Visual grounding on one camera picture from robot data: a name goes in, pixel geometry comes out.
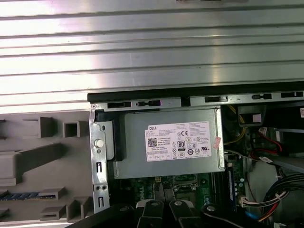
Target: aluminum panel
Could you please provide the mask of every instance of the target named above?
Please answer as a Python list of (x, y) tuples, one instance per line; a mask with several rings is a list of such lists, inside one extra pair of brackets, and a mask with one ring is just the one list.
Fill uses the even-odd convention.
[(0, 1), (0, 113), (86, 94), (304, 80), (302, 0)]

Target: red cable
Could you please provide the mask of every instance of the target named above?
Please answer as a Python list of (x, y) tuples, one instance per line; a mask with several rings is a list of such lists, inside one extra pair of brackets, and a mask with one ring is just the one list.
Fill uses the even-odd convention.
[(267, 138), (265, 135), (263, 135), (261, 132), (259, 132), (258, 133), (262, 138), (264, 138), (264, 139), (266, 139), (266, 140), (268, 140), (268, 141), (270, 141), (270, 142), (272, 142), (272, 143), (275, 143), (279, 148), (280, 148), (280, 152), (282, 152), (282, 146), (277, 142), (277, 141), (274, 141), (274, 140), (272, 140), (272, 139), (269, 139), (269, 138)]
[(254, 149), (254, 151), (265, 151), (270, 154), (277, 154), (276, 150), (268, 150), (268, 149), (264, 149), (264, 148), (256, 148), (256, 149)]

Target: cable connector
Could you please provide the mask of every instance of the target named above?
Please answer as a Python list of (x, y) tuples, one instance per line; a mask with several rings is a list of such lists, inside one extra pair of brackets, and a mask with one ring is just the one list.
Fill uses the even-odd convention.
[(244, 200), (246, 200), (246, 196), (239, 196), (239, 198), (238, 198), (239, 205), (240, 205), (242, 208), (247, 208), (248, 205), (246, 205), (246, 204), (244, 203)]

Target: qr code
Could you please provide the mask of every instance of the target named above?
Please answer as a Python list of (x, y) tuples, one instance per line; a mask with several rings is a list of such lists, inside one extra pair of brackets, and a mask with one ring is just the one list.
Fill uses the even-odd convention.
[(155, 147), (155, 146), (157, 146), (157, 139), (156, 138), (150, 138), (150, 139), (148, 139), (148, 145), (149, 145), (149, 147)]

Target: metal bracket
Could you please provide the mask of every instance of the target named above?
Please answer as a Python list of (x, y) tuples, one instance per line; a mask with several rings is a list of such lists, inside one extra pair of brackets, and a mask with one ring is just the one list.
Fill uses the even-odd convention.
[(105, 128), (95, 122), (95, 110), (90, 112), (90, 143), (92, 158), (92, 179), (94, 213), (110, 207)]

